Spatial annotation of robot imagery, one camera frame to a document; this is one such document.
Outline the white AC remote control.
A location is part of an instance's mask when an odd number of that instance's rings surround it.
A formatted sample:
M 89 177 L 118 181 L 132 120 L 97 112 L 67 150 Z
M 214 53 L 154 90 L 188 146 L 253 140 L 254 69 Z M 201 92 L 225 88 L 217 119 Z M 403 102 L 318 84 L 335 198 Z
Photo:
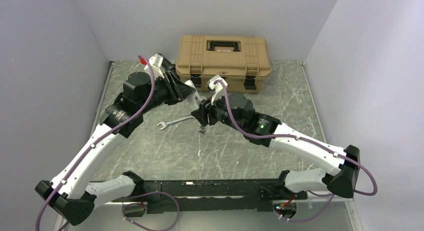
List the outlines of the white AC remote control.
M 192 94 L 188 96 L 186 101 L 189 104 L 190 110 L 195 111 L 199 108 L 200 102 L 202 101 L 202 97 L 199 95 L 194 83 L 191 80 L 185 81 L 184 84 L 191 87 L 191 89 L 193 90 Z

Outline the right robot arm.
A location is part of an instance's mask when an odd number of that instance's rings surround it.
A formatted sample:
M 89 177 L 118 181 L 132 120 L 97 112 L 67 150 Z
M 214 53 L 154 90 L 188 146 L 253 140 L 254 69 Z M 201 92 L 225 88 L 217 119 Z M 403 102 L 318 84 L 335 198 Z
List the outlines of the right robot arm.
M 275 185 L 280 198 L 307 190 L 329 191 L 347 199 L 354 196 L 360 171 L 358 147 L 338 147 L 302 134 L 271 115 L 255 111 L 252 101 L 242 94 L 231 94 L 229 104 L 224 97 L 215 103 L 203 100 L 191 114 L 203 127 L 218 122 L 233 129 L 240 127 L 250 143 L 289 152 L 317 166 L 312 170 L 282 171 Z

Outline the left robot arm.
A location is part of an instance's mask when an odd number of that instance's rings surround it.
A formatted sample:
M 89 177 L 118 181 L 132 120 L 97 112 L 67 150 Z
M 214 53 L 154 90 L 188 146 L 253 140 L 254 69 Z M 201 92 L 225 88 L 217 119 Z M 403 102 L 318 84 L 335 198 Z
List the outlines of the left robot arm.
M 139 200 L 145 192 L 145 182 L 134 172 L 126 171 L 99 183 L 92 181 L 93 176 L 111 152 L 143 123 L 145 113 L 190 97 L 198 100 L 195 85 L 190 80 L 181 81 L 174 69 L 156 75 L 144 71 L 131 73 L 80 152 L 52 180 L 40 181 L 35 191 L 73 226 L 110 201 L 123 197 Z

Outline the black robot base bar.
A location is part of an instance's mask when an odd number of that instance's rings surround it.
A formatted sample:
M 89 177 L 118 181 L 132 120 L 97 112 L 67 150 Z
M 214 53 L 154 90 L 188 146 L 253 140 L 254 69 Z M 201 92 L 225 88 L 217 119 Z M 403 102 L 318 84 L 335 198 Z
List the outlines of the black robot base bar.
M 189 211 L 273 211 L 272 204 L 306 200 L 305 191 L 292 193 L 276 178 L 210 179 L 210 180 L 146 180 L 142 191 L 116 202 L 140 202 L 148 214 L 173 212 L 179 206 Z

